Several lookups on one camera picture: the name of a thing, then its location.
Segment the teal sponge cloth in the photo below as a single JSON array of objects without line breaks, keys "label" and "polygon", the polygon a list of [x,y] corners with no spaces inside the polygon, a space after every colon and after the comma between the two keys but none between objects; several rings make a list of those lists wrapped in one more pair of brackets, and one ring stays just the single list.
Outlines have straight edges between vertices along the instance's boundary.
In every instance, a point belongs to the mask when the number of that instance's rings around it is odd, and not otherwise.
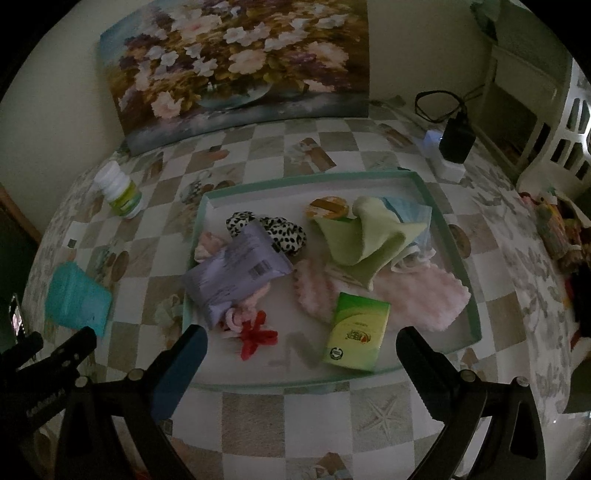
[{"label": "teal sponge cloth", "polygon": [[112,294],[90,278],[76,263],[64,262],[54,271],[45,315],[66,328],[90,327],[98,337],[105,332]]}]

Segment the pink fluffy cloth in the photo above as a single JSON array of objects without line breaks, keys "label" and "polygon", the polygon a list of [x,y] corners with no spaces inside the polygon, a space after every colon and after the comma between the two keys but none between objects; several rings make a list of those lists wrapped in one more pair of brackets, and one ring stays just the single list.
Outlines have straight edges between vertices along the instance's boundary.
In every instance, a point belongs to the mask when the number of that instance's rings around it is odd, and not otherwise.
[{"label": "pink fluffy cloth", "polygon": [[471,299],[468,287],[436,265],[414,273],[383,270],[374,279],[374,289],[369,291],[330,276],[324,263],[314,259],[295,264],[294,291],[301,309],[327,324],[332,322],[341,293],[387,302],[391,305],[389,331],[406,326],[444,331]]}]

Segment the purple wet wipes pack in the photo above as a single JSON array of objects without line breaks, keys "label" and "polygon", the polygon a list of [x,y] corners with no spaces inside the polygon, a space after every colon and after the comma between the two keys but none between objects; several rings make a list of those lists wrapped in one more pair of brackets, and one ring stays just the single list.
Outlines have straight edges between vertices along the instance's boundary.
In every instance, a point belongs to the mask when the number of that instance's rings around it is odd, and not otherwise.
[{"label": "purple wet wipes pack", "polygon": [[243,227],[228,246],[188,270],[181,278],[186,293],[211,329],[228,309],[293,266],[259,222]]}]

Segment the green tissue pack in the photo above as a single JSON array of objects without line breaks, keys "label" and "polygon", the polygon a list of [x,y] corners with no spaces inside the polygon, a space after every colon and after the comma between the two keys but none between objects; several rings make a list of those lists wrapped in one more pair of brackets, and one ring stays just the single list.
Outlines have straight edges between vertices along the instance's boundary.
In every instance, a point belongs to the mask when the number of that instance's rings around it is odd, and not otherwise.
[{"label": "green tissue pack", "polygon": [[391,305],[362,296],[339,294],[322,361],[373,372],[384,341]]}]

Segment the leopard print scrunchie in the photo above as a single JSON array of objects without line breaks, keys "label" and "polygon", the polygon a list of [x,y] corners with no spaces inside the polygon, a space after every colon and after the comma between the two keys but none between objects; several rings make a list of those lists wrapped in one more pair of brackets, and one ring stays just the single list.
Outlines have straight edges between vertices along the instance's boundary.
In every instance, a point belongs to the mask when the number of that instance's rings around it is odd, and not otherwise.
[{"label": "leopard print scrunchie", "polygon": [[273,239],[273,244],[287,256],[296,256],[307,245],[304,229],[283,217],[256,215],[249,211],[235,212],[225,220],[225,226],[231,237],[235,237],[252,221],[259,222]]}]

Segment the light blue face mask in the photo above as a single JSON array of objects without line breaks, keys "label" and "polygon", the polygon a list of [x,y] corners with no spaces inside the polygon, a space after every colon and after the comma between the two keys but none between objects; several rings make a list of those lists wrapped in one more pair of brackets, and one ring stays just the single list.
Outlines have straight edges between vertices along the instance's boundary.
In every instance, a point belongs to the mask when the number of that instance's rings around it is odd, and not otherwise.
[{"label": "light blue face mask", "polygon": [[384,197],[385,206],[401,223],[422,223],[425,229],[391,261],[391,270],[396,273],[414,273],[431,266],[436,255],[431,241],[430,226],[433,209],[399,197]]}]

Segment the light green cloth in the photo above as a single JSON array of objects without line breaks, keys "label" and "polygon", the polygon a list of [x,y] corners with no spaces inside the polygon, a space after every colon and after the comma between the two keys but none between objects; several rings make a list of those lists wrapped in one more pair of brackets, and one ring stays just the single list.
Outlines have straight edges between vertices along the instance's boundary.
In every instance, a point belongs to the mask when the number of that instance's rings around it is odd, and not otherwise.
[{"label": "light green cloth", "polygon": [[362,196],[353,219],[314,219],[329,249],[329,265],[346,281],[369,291],[381,270],[426,229],[425,222],[401,222],[381,198]]}]

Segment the orange round puff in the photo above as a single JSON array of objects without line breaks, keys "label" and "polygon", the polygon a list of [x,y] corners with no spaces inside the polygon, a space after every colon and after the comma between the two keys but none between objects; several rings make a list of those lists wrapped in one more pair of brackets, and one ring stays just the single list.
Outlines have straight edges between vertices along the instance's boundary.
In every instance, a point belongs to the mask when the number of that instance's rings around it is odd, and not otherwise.
[{"label": "orange round puff", "polygon": [[344,198],[338,196],[317,198],[308,204],[304,214],[310,219],[339,220],[348,216],[349,204]]}]

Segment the white green pill bottle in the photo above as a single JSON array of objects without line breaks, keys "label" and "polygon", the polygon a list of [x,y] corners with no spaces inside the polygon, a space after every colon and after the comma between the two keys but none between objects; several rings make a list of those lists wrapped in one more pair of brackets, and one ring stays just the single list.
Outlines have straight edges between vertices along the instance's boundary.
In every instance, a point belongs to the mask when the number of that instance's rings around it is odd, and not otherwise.
[{"label": "white green pill bottle", "polygon": [[93,183],[118,216],[131,219],[141,210],[142,193],[117,161],[111,160],[103,165],[95,174]]}]

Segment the white teal-rimmed tray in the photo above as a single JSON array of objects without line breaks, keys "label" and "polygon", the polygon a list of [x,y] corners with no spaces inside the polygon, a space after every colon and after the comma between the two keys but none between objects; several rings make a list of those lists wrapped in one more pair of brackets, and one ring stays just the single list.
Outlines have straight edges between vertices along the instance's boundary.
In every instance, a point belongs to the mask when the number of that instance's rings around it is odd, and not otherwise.
[{"label": "white teal-rimmed tray", "polygon": [[420,321],[419,330],[429,344],[445,354],[455,353],[477,343],[481,322],[474,299],[469,300],[457,318],[443,331],[429,331],[425,324],[434,320],[435,311],[419,311],[433,293],[421,295],[417,287],[404,291],[402,284],[411,274],[383,270],[373,290],[349,284],[325,271],[331,260],[325,237],[317,223],[305,216],[312,201],[336,196],[353,204],[361,197],[403,199],[432,209],[430,241],[436,251],[426,274],[434,278],[445,270],[465,287],[471,285],[452,233],[425,182],[412,171],[394,170],[315,174],[290,177],[216,190],[204,195],[197,210],[193,234],[211,232],[228,239],[226,220],[238,212],[281,217],[304,228],[307,245],[294,259],[294,274],[273,279],[270,292],[259,303],[266,312],[266,325],[279,335],[274,346],[262,346],[249,360],[240,358],[242,343],[229,339],[219,328],[208,334],[208,350],[192,384],[217,390],[302,387],[349,381],[362,377],[359,370],[327,364],[322,360],[331,332],[332,311],[339,294],[384,300],[387,288],[394,293],[377,365],[377,374],[401,369],[396,353],[398,330],[411,320]]}]

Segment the white power strip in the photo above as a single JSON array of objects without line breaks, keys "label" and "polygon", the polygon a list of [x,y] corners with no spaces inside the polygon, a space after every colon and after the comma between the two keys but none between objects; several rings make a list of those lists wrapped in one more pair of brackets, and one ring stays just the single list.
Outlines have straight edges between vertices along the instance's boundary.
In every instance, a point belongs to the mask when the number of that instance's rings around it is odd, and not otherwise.
[{"label": "white power strip", "polygon": [[437,130],[428,130],[423,139],[423,152],[431,161],[435,175],[444,181],[459,184],[466,174],[463,164],[454,163],[444,158],[440,143],[443,134]]}]

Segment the black power adapter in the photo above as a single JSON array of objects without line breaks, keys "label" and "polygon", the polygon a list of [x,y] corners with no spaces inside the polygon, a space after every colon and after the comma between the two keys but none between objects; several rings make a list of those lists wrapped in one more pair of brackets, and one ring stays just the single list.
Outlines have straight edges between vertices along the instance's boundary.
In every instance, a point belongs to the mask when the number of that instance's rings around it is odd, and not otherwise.
[{"label": "black power adapter", "polygon": [[476,134],[466,109],[462,109],[446,124],[439,150],[446,161],[464,164],[476,141]]}]

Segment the white plastic basket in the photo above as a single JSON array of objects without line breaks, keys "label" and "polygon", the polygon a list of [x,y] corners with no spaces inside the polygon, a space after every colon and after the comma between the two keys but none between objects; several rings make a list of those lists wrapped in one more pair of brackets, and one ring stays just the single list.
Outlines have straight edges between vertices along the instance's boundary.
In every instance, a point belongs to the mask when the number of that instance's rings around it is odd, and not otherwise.
[{"label": "white plastic basket", "polygon": [[518,191],[590,187],[590,82],[559,37],[519,1],[473,1],[492,45],[474,127]]}]

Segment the floral oil painting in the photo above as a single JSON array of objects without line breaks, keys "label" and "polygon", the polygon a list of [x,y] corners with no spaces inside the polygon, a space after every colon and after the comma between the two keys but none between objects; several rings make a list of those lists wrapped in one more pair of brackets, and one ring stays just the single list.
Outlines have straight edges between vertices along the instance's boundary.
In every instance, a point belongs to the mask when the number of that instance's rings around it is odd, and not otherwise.
[{"label": "floral oil painting", "polygon": [[363,117],[363,1],[153,1],[102,33],[99,55],[133,154],[261,122]]}]

